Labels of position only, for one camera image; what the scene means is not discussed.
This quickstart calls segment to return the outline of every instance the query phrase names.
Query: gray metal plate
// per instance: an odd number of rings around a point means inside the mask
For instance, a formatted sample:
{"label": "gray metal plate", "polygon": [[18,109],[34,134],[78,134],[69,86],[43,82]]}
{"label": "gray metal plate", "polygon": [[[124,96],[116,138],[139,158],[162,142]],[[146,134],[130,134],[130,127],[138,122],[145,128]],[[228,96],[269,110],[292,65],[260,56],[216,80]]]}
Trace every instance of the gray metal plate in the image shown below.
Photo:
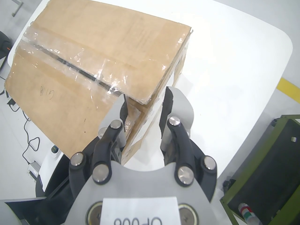
{"label": "gray metal plate", "polygon": [[85,224],[89,207],[103,198],[153,198],[177,197],[178,204],[186,203],[198,213],[199,224],[218,224],[205,194],[194,181],[190,187],[181,187],[174,178],[175,163],[150,172],[128,169],[112,161],[112,177],[105,185],[97,185],[88,179],[77,196],[66,225]]}

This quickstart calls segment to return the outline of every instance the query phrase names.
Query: power adapter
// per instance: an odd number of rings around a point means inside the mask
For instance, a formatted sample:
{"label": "power adapter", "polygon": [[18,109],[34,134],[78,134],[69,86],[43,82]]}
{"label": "power adapter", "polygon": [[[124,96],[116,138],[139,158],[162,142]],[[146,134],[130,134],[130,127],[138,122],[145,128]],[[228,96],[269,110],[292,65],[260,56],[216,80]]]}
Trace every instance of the power adapter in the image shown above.
{"label": "power adapter", "polygon": [[8,104],[9,106],[14,106],[15,103],[16,103],[16,102],[15,102],[13,99],[10,99],[10,100],[7,102],[7,104]]}

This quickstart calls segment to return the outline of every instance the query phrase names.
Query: metal bolt head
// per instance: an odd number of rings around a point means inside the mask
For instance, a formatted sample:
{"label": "metal bolt head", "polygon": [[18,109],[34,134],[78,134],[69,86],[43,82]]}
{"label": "metal bolt head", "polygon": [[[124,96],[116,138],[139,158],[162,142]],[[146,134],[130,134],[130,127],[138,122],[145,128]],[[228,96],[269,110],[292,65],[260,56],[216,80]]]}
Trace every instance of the metal bolt head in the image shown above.
{"label": "metal bolt head", "polygon": [[113,129],[119,129],[121,125],[122,125],[122,123],[121,123],[121,121],[118,120],[118,119],[115,119],[115,120],[113,120],[113,121],[110,123],[110,126],[111,126],[111,128],[113,128]]}
{"label": "metal bolt head", "polygon": [[196,225],[198,219],[196,211],[188,204],[180,204],[178,206],[181,225]]}
{"label": "metal bolt head", "polygon": [[169,118],[169,123],[170,123],[171,125],[173,125],[173,126],[177,126],[177,125],[180,124],[180,119],[177,118],[177,117],[175,117],[175,116],[170,117],[170,118]]}
{"label": "metal bolt head", "polygon": [[108,174],[108,166],[106,164],[99,164],[94,168],[92,177],[96,183],[101,183],[102,181],[106,180]]}
{"label": "metal bolt head", "polygon": [[104,133],[106,132],[107,128],[103,127],[98,131],[98,137],[101,139]]}
{"label": "metal bolt head", "polygon": [[187,166],[181,166],[178,169],[178,178],[184,184],[191,184],[194,180],[194,173],[192,169]]}
{"label": "metal bolt head", "polygon": [[72,166],[79,166],[83,161],[83,153],[78,152],[73,154],[70,161]]}
{"label": "metal bolt head", "polygon": [[86,214],[86,224],[99,225],[101,220],[102,202],[94,203]]}
{"label": "metal bolt head", "polygon": [[209,170],[214,170],[217,166],[215,160],[210,156],[206,156],[204,158],[204,165]]}

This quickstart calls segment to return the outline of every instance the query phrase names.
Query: silver screw cap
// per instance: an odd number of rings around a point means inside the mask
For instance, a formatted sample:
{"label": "silver screw cap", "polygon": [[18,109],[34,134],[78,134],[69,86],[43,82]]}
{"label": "silver screw cap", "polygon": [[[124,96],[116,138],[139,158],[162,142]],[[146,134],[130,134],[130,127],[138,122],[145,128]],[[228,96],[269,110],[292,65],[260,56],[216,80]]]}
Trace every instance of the silver screw cap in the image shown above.
{"label": "silver screw cap", "polygon": [[121,123],[121,121],[118,120],[118,119],[115,119],[115,120],[113,120],[113,121],[110,123],[110,126],[111,126],[111,128],[113,128],[113,129],[119,129],[121,125],[122,125],[122,123]]}
{"label": "silver screw cap", "polygon": [[83,161],[83,153],[78,152],[73,154],[70,161],[72,166],[79,166]]}
{"label": "silver screw cap", "polygon": [[192,169],[187,166],[181,166],[178,169],[178,178],[184,184],[191,184],[194,180],[194,173]]}
{"label": "silver screw cap", "polygon": [[175,116],[170,117],[170,118],[169,118],[169,123],[170,123],[171,125],[173,125],[173,126],[177,126],[177,125],[180,124],[180,119],[177,118],[177,117],[175,117]]}
{"label": "silver screw cap", "polygon": [[94,168],[92,178],[95,182],[101,183],[102,181],[106,180],[108,174],[108,166],[106,164],[99,164]]}
{"label": "silver screw cap", "polygon": [[98,137],[101,139],[104,133],[106,132],[107,128],[103,127],[98,131]]}
{"label": "silver screw cap", "polygon": [[210,156],[206,156],[204,158],[204,165],[209,170],[214,170],[216,168],[216,166],[217,166],[215,160],[212,157],[210,157]]}

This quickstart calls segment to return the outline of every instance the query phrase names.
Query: handwritten marking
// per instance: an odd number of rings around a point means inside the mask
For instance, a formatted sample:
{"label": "handwritten marking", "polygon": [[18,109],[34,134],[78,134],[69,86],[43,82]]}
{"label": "handwritten marking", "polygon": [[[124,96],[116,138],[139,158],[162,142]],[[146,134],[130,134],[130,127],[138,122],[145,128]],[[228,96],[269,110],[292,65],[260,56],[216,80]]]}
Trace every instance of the handwritten marking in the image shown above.
{"label": "handwritten marking", "polygon": [[[43,96],[44,95],[44,90],[45,90],[45,87],[41,86],[41,89],[40,89],[40,96]],[[48,92],[49,89],[47,89],[46,91],[46,96],[48,95],[48,97],[51,96],[51,98],[49,100],[51,100],[54,96],[54,90],[51,90]]]}

